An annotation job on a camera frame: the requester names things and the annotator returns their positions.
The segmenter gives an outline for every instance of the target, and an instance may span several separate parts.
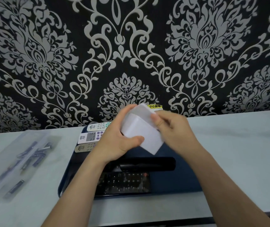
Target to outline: yellow label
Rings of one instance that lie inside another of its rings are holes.
[[[155,109],[155,108],[162,108],[162,105],[159,105],[159,104],[149,104],[148,107],[151,108],[151,109]]]

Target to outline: white remote control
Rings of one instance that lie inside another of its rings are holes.
[[[81,133],[77,144],[97,142],[102,137],[103,132],[104,131]]]
[[[111,122],[101,122],[101,123],[93,123],[88,125],[87,131],[92,132],[92,131],[104,131],[107,129],[107,127],[110,125]]]

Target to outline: wall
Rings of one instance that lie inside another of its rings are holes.
[[[0,0],[0,132],[270,110],[270,0]]]

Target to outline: remote control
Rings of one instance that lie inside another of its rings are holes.
[[[75,147],[74,151],[75,153],[91,151],[96,144],[97,142],[79,144]]]
[[[103,132],[104,131],[81,133],[77,144],[97,142],[102,137]]]
[[[92,132],[92,131],[104,131],[107,129],[107,127],[110,125],[111,122],[101,122],[101,123],[93,123],[88,125],[87,131]]]

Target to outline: table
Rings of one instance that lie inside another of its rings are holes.
[[[234,182],[270,212],[270,111],[191,117],[201,144]],[[57,145],[10,203],[0,203],[0,226],[40,226],[58,200],[57,187],[83,128],[51,129]],[[20,132],[0,133],[0,151]],[[202,192],[94,201],[90,226],[211,217]]]

